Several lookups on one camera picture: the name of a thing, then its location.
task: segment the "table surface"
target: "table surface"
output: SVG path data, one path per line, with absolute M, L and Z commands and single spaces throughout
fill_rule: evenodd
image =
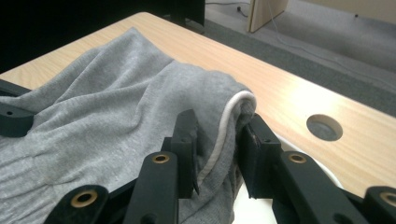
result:
M 256 95 L 256 112 L 270 128 L 330 168 L 345 189 L 363 196 L 370 186 L 396 188 L 396 118 L 148 13 L 112 24 L 0 78 L 36 89 L 88 49 L 131 27 L 180 62 L 223 71 L 247 85 Z M 315 137 L 306 126 L 312 115 L 338 121 L 341 138 L 324 141 Z

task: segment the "screw hole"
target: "screw hole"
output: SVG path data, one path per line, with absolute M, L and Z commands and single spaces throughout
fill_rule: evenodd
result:
M 395 193 L 391 193 L 391 192 L 381 192 L 379 194 L 379 196 L 381 197 L 382 200 L 384 200 L 386 203 L 396 207 L 396 194 Z
M 306 162 L 306 158 L 299 154 L 290 154 L 289 160 L 296 162 L 296 163 L 305 163 Z
M 155 163 L 165 163 L 169 161 L 169 159 L 170 158 L 167 155 L 157 155 L 152 158 L 152 161 L 154 161 Z
M 85 190 L 73 197 L 71 205 L 76 208 L 86 207 L 95 202 L 97 198 L 98 194 L 95 190 Z

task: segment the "fabric fold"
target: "fabric fold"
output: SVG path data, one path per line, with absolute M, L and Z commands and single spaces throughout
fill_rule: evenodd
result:
M 131 29 L 43 87 L 0 102 L 36 112 L 26 136 L 0 136 L 1 223 L 42 223 L 74 188 L 113 191 L 137 178 L 187 109 L 199 122 L 201 194 L 180 200 L 179 221 L 232 221 L 235 137 L 256 103 L 231 76 L 179 63 Z

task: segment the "round hole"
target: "round hole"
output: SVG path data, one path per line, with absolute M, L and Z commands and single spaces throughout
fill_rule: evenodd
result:
M 326 115 L 309 117 L 306 127 L 314 136 L 325 141 L 336 141 L 343 135 L 343 128 L 337 120 Z
M 339 224 L 352 224 L 353 222 L 343 214 L 336 213 L 332 219 Z
M 152 158 L 152 161 L 155 163 L 165 163 L 169 161 L 169 156 L 167 155 L 157 155 Z
M 386 203 L 396 207 L 396 194 L 395 193 L 391 193 L 391 192 L 381 192 L 379 194 L 379 196 L 381 197 L 382 200 L 384 200 Z
M 302 155 L 299 154 L 290 154 L 289 155 L 289 160 L 296 162 L 296 163 L 304 163 L 306 162 L 306 158 Z
M 72 201 L 71 205 L 76 208 L 81 208 L 90 205 L 91 203 L 95 202 L 98 197 L 98 194 L 95 190 L 85 190 L 81 193 L 76 194 Z
M 141 219 L 140 219 L 141 224 L 155 224 L 157 223 L 157 217 L 154 214 L 145 214 Z

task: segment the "white fabric lining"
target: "white fabric lining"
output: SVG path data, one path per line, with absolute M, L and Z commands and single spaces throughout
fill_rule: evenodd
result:
M 244 99 L 251 101 L 254 107 L 256 107 L 256 98 L 254 97 L 253 93 L 250 91 L 240 91 L 237 94 L 235 94 L 230 99 L 229 102 L 227 102 L 226 106 L 224 107 L 223 113 L 221 115 L 221 119 L 219 123 L 219 134 L 218 134 L 218 138 L 216 139 L 216 144 L 213 149 L 213 152 L 210 155 L 209 160 L 207 160 L 204 169 L 202 169 L 202 171 L 198 174 L 197 177 L 198 186 L 202 184 L 206 176 L 210 173 L 210 171 L 213 169 L 216 162 L 218 161 L 219 155 L 224 146 L 230 115 L 232 114 L 233 108 L 236 106 L 236 104 L 238 104 L 241 100 Z

